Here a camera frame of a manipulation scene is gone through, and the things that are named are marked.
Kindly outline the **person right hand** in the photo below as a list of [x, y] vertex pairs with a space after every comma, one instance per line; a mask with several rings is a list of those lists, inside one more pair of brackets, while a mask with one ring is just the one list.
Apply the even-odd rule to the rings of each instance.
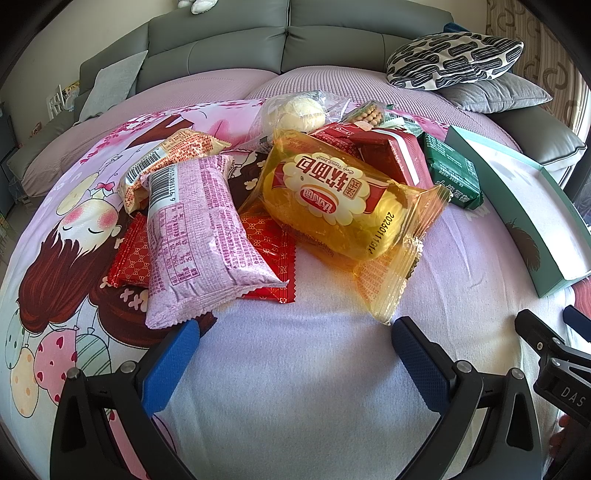
[[564, 442], [566, 436], [566, 429], [570, 423], [571, 418], [568, 415], [562, 415], [557, 423], [558, 430], [550, 437], [549, 440], [549, 455], [555, 458]]

